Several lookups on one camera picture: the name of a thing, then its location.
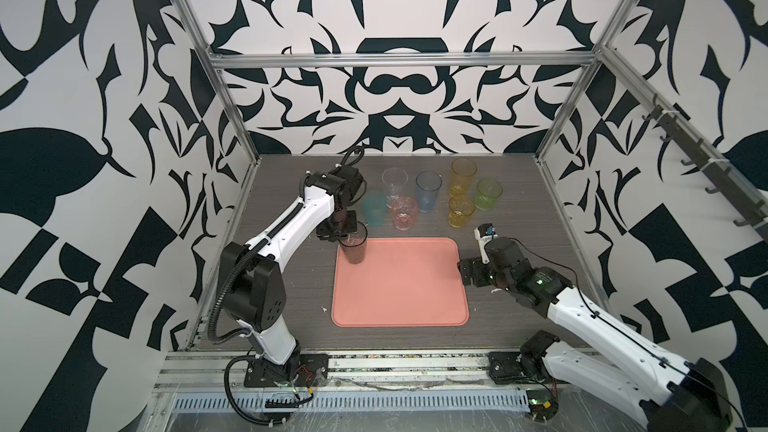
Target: blue glass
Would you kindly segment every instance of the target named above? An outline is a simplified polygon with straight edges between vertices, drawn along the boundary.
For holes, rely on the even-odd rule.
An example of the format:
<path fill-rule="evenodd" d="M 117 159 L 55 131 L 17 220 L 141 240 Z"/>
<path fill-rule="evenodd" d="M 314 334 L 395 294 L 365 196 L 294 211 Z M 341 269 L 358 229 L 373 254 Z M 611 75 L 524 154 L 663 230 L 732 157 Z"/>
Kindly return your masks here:
<path fill-rule="evenodd" d="M 384 191 L 374 188 L 362 197 L 362 212 L 369 226 L 380 226 L 389 212 Z"/>
<path fill-rule="evenodd" d="M 416 203 L 421 213 L 431 212 L 437 202 L 437 194 L 442 186 L 442 178 L 434 172 L 418 174 L 416 178 Z"/>

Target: wooden table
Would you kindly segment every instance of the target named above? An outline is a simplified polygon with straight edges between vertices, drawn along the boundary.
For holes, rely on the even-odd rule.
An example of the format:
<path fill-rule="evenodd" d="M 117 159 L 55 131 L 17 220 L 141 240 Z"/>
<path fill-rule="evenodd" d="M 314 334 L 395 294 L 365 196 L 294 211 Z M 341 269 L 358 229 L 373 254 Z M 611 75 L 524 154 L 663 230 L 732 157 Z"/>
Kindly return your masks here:
<path fill-rule="evenodd" d="M 584 292 L 594 296 L 532 156 L 472 157 L 478 165 L 476 178 L 497 179 L 504 187 L 504 193 L 493 210 L 476 211 L 464 228 L 448 225 L 447 183 L 455 158 L 366 156 L 361 160 L 357 167 L 370 188 L 382 187 L 382 172 L 389 167 L 401 167 L 408 172 L 408 194 L 414 193 L 416 176 L 421 171 L 433 170 L 444 180 L 435 209 L 429 214 L 419 214 L 410 230 L 397 230 L 389 216 L 382 226 L 370 227 L 369 236 L 450 237 L 458 244 L 460 257 L 476 257 L 479 250 L 472 229 L 481 223 L 492 222 L 499 235 L 518 238 L 536 253 L 572 267 L 579 273 Z M 271 224 L 296 198 L 299 178 L 306 170 L 326 172 L 338 160 L 338 157 L 330 156 L 264 156 L 235 241 L 243 243 Z M 312 234 L 283 271 L 288 293 L 284 317 L 303 349 L 515 348 L 540 329 L 558 334 L 573 346 L 586 345 L 570 332 L 521 307 L 504 291 L 492 292 L 493 287 L 466 288 L 469 320 L 461 327 L 338 327 L 331 320 L 336 247 L 336 244 L 321 241 Z M 547 264 L 533 256 L 530 259 L 535 267 Z M 552 268 L 572 278 L 569 271 Z M 219 333 L 235 327 L 235 322 L 222 313 Z M 212 345 L 203 339 L 198 349 L 247 350 L 249 347 L 241 338 L 222 345 Z"/>

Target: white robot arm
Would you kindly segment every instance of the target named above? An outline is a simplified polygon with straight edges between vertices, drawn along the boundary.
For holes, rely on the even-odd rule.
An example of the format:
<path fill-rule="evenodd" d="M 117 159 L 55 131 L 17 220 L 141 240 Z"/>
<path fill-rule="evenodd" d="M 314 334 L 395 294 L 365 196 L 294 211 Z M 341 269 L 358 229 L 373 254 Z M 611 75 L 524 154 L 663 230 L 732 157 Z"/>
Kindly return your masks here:
<path fill-rule="evenodd" d="M 349 164 L 351 154 L 358 155 Z M 306 173 L 299 197 L 261 234 L 245 245 L 227 245 L 221 255 L 219 287 L 209 312 L 208 339 L 215 344 L 247 337 L 262 355 L 275 383 L 286 383 L 299 367 L 300 346 L 283 320 L 286 290 L 282 271 L 306 237 L 337 241 L 355 232 L 356 213 L 347 208 L 365 183 L 357 168 L 362 147 L 348 151 L 330 172 Z M 226 311 L 240 328 L 219 336 L 219 315 Z"/>
<path fill-rule="evenodd" d="M 520 305 L 573 332 L 613 364 L 539 331 L 523 345 L 517 360 L 490 354 L 489 373 L 497 383 L 564 380 L 653 432 L 722 432 L 730 426 L 730 403 L 717 367 L 704 359 L 692 364 L 663 349 L 586 298 L 563 275 L 549 267 L 533 268 L 520 242 L 499 237 L 493 224 L 477 227 L 475 238 L 482 256 L 458 264 L 465 285 L 504 289 Z"/>

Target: plastic cup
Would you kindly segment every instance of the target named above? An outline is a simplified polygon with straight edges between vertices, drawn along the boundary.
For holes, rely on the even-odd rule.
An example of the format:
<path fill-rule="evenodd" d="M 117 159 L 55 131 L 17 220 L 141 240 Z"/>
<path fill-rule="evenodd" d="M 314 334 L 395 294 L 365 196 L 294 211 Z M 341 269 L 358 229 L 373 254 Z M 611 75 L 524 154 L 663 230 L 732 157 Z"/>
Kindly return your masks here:
<path fill-rule="evenodd" d="M 369 226 L 380 226 L 387 214 L 386 196 L 383 190 L 369 190 L 362 197 L 362 213 Z"/>
<path fill-rule="evenodd" d="M 448 194 L 451 197 L 463 196 L 469 191 L 472 180 L 478 167 L 468 158 L 457 158 L 451 164 L 451 186 L 448 188 Z"/>
<path fill-rule="evenodd" d="M 357 232 L 341 237 L 339 239 L 339 246 L 350 264 L 360 264 L 366 258 L 368 229 L 362 222 L 358 222 Z"/>
<path fill-rule="evenodd" d="M 475 201 L 470 196 L 451 197 L 448 201 L 448 224 L 452 227 L 463 227 L 475 213 Z"/>
<path fill-rule="evenodd" d="M 431 212 L 437 201 L 437 194 L 442 186 L 442 178 L 436 173 L 427 171 L 416 177 L 416 203 L 418 211 Z"/>
<path fill-rule="evenodd" d="M 399 196 L 392 203 L 392 220 L 400 230 L 408 230 L 416 221 L 417 215 L 418 204 L 410 197 Z"/>
<path fill-rule="evenodd" d="M 402 193 L 402 188 L 408 182 L 408 174 L 405 170 L 392 167 L 388 168 L 382 174 L 382 181 L 384 182 L 384 193 L 386 194 L 386 206 L 391 207 L 392 203 Z"/>
<path fill-rule="evenodd" d="M 475 206 L 480 210 L 490 210 L 502 196 L 502 184 L 493 178 L 484 178 L 478 182 L 478 194 L 475 196 Z"/>

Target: teal glass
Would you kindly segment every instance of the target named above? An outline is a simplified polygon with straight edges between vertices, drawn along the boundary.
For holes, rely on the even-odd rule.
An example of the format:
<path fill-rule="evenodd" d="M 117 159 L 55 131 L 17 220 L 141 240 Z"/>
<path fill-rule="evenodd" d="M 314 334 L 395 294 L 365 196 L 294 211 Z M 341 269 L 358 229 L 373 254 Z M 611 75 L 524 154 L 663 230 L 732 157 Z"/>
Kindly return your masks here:
<path fill-rule="evenodd" d="M 383 190 L 374 188 L 362 197 L 362 213 L 365 214 L 369 226 L 380 226 L 389 212 L 386 206 L 386 195 Z"/>

